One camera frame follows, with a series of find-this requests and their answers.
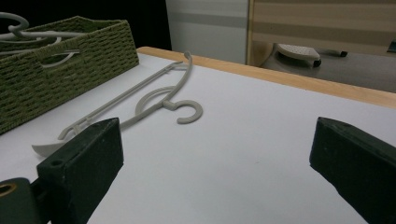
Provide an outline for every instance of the white tabletop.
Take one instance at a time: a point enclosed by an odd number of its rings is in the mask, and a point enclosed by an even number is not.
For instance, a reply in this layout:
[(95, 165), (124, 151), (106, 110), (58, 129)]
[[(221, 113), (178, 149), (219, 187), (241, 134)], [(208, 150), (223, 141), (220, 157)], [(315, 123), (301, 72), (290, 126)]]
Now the white tabletop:
[[(139, 54), (140, 64), (0, 136), (0, 180), (37, 178), (31, 145), (60, 131), (172, 61)], [(134, 115), (137, 101), (177, 84), (171, 72), (101, 119)], [(352, 124), (396, 146), (396, 110), (194, 66), (172, 102), (193, 100), (192, 115), (160, 109), (122, 132), (124, 165), (89, 223), (365, 223), (309, 166), (318, 117)]]

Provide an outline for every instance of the wall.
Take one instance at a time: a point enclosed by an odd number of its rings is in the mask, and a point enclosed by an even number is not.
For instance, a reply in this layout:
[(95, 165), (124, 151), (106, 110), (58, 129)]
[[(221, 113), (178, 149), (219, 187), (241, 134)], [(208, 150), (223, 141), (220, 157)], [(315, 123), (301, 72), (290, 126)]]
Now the wall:
[(172, 50), (246, 62), (248, 0), (166, 0)]

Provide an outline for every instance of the woven basket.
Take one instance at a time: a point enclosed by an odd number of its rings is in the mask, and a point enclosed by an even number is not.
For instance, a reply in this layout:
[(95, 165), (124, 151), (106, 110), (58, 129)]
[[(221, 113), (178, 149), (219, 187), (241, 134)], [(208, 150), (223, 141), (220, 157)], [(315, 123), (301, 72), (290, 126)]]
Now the woven basket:
[[(34, 49), (0, 56), (0, 134), (61, 105), (139, 64), (128, 21), (93, 21), (73, 17), (26, 31), (84, 33), (49, 43), (0, 43), (0, 51)], [(60, 65), (54, 55), (78, 49)]]

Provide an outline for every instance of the hanger hook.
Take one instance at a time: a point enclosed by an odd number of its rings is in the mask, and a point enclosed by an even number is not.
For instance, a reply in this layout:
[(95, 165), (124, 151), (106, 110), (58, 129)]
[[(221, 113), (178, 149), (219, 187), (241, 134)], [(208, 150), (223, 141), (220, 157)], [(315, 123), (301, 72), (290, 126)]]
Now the hanger hook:
[[(139, 115), (141, 113), (144, 113), (145, 110), (143, 110), (144, 105), (147, 101), (149, 101), (151, 98), (154, 98), (157, 95), (160, 94), (164, 94), (167, 93), (169, 91), (172, 91), (175, 87), (174, 86), (170, 86), (170, 87), (163, 87), (163, 88), (159, 88), (158, 90), (155, 91), (151, 91), (148, 94), (146, 94), (145, 96), (143, 96), (140, 101), (137, 103), (136, 105), (136, 109), (135, 109), (135, 113), (136, 115)], [(188, 124), (188, 123), (192, 123), (196, 120), (198, 120), (203, 114), (204, 114), (204, 110), (201, 107), (200, 104), (198, 104), (195, 101), (192, 100), (184, 100), (184, 101), (179, 101), (177, 103), (172, 103), (169, 100), (166, 100), (165, 98), (162, 99), (159, 103), (156, 104), (158, 108), (160, 107), (165, 107), (166, 109), (175, 111), (177, 110), (179, 107), (181, 106), (190, 106), (192, 108), (195, 109), (195, 114), (188, 117), (188, 118), (178, 118), (177, 119), (177, 123), (178, 124)]]
[(178, 101), (176, 103), (172, 103), (170, 101), (163, 101), (163, 107), (165, 107), (166, 109), (172, 110), (172, 111), (177, 110), (179, 107), (185, 106), (185, 105), (194, 108), (195, 114), (193, 114), (192, 116), (190, 116), (188, 118), (178, 118), (177, 119), (178, 124), (188, 124), (188, 123), (195, 122), (204, 114), (204, 110), (202, 109), (202, 106), (192, 100)]
[[(14, 34), (15, 36), (18, 37), (23, 37), (23, 34), (21, 33), (22, 30), (26, 29), (29, 27), (29, 21), (26, 20), (24, 17), (7, 13), (7, 12), (0, 12), (0, 18), (5, 18), (5, 19), (10, 19), (14, 21), (18, 21), (20, 24), (19, 25), (9, 25), (8, 30)], [(12, 35), (0, 35), (3, 37), (12, 37)]]

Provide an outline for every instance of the white plastic hanger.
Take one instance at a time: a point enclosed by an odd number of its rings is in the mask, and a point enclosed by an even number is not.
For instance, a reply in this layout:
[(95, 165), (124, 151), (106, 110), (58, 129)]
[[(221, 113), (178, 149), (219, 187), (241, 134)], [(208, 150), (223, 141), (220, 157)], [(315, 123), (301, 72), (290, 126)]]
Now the white plastic hanger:
[(79, 35), (84, 35), (83, 33), (75, 33), (75, 32), (56, 32), (56, 31), (45, 31), (45, 32), (25, 32), (24, 29), (29, 27), (29, 21), (24, 17), (7, 13), (0, 12), (0, 19), (10, 19), (14, 21), (18, 21), (19, 25), (9, 25), (8, 30), (10, 33), (0, 35), (0, 40), (8, 41), (15, 40), (18, 37), (26, 37), (26, 38), (43, 38), (43, 37), (75, 37)]
[[(20, 24), (17, 26), (10, 25), (8, 26), (8, 30), (10, 31), (9, 34), (0, 35), (0, 42), (8, 43), (8, 44), (31, 44), (37, 42), (47, 41), (48, 38), (55, 38), (53, 43), (49, 45), (54, 45), (62, 41), (63, 37), (75, 37), (84, 35), (83, 33), (75, 33), (75, 32), (54, 32), (54, 31), (46, 31), (46, 32), (24, 32), (23, 30), (29, 27), (29, 22), (25, 18), (7, 12), (0, 12), (0, 19), (10, 19), (14, 21), (18, 21)], [(25, 38), (33, 38), (32, 40), (22, 40), (18, 41), (15, 40), (18, 37), (25, 37)], [(11, 50), (11, 51), (0, 51), (1, 55), (12, 55), (12, 54), (19, 54), (33, 51), (34, 49), (18, 49), (18, 50)], [(52, 64), (42, 64), (43, 68), (50, 68), (54, 66), (58, 66), (62, 63), (65, 63), (67, 60), (72, 58), (75, 54), (78, 54), (78, 49), (68, 50), (61, 54), (68, 54), (65, 58), (60, 60), (57, 63)]]
[[(177, 83), (176, 86), (172, 86), (172, 87), (165, 87), (165, 88), (159, 88), (156, 91), (152, 91), (150, 93), (148, 93), (147, 95), (145, 95), (138, 103), (135, 109), (135, 116), (132, 117), (131, 119), (127, 119), (125, 120), (121, 125), (120, 128), (122, 130), (131, 127), (132, 125), (136, 124), (139, 120), (147, 117), (148, 115), (150, 115), (151, 113), (153, 113), (154, 111), (164, 107), (167, 108), (169, 110), (176, 110), (181, 106), (190, 106), (192, 108), (195, 109), (195, 113), (194, 115), (188, 117), (188, 118), (179, 118), (177, 119), (177, 123), (179, 124), (187, 124), (187, 123), (191, 123), (194, 122), (196, 120), (198, 120), (204, 113), (203, 108), (201, 107), (201, 105), (199, 105), (197, 102), (191, 101), (191, 100), (186, 100), (186, 101), (180, 101), (180, 102), (176, 102), (176, 103), (172, 103), (170, 102), (170, 99), (181, 89), (181, 87), (186, 83), (190, 72), (191, 72), (191, 67), (192, 67), (192, 57), (190, 55), (189, 52), (184, 53), (184, 56), (189, 60), (189, 64), (184, 64), (183, 62), (175, 62), (175, 63), (171, 63), (169, 65), (167, 65), (165, 68), (161, 69), (160, 71), (158, 71), (157, 73), (151, 75), (150, 77), (146, 78), (145, 80), (141, 81), (140, 83), (138, 83), (137, 85), (133, 86), (131, 89), (129, 89), (128, 91), (125, 91), (124, 93), (122, 93), (121, 95), (117, 96), (116, 98), (114, 98), (113, 100), (107, 102), (106, 104), (100, 106), (99, 108), (93, 110), (90, 114), (88, 114), (87, 116), (84, 116), (82, 119), (77, 120), (76, 122), (74, 122), (73, 124), (69, 125), (68, 127), (66, 127), (65, 129), (63, 129), (60, 133), (60, 135), (58, 136), (58, 140), (63, 140), (60, 143), (55, 143), (55, 144), (48, 144), (48, 145), (32, 145), (32, 148), (34, 149), (34, 151), (43, 156), (43, 157), (48, 157), (50, 154), (52, 154), (53, 152), (55, 152), (57, 149), (59, 149), (61, 146), (63, 146), (67, 141), (64, 141), (64, 139), (66, 138), (66, 136), (70, 133), (70, 132), (74, 132), (74, 135), (77, 135), (78, 133), (80, 133), (84, 127), (82, 126), (83, 124), (89, 125), (91, 124), (91, 121), (93, 120), (93, 118), (97, 115), (99, 115), (100, 113), (104, 112), (105, 110), (109, 109), (111, 106), (113, 106), (114, 104), (120, 102), (121, 100), (125, 99), (126, 97), (130, 96), (132, 93), (138, 91), (139, 89), (141, 89), (142, 87), (148, 85), (151, 81), (153, 81), (154, 79), (166, 74), (167, 72), (169, 72), (172, 69), (186, 69), (186, 72), (184, 74), (184, 76), (182, 77), (182, 79)], [(157, 95), (157, 94), (161, 94), (161, 93), (167, 93), (166, 96), (164, 98), (161, 99), (161, 101), (155, 105), (152, 105), (151, 107), (149, 107), (148, 109), (144, 110), (144, 104), (153, 96)]]

